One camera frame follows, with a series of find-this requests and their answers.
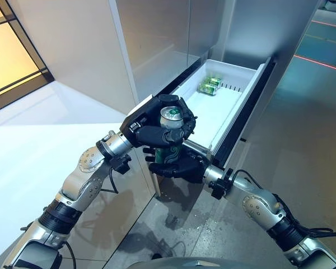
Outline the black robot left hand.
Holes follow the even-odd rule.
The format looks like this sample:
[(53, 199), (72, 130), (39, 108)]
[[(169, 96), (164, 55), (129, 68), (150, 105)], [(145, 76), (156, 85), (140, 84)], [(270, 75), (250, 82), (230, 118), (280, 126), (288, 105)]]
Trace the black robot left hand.
[[(176, 106), (183, 113), (183, 126), (167, 129), (160, 126), (160, 110), (166, 106)], [(150, 146), (167, 148), (180, 145), (194, 133), (196, 116), (188, 108), (184, 99), (171, 94), (148, 96), (132, 109), (120, 131), (134, 147)]]

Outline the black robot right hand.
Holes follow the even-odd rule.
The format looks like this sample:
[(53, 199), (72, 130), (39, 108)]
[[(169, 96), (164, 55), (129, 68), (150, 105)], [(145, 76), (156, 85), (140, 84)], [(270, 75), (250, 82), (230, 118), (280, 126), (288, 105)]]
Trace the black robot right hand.
[(178, 160), (168, 164), (155, 161), (156, 149), (144, 147), (145, 160), (150, 172), (164, 178), (183, 178), (187, 182), (203, 184), (203, 176), (208, 166), (207, 159), (183, 146)]

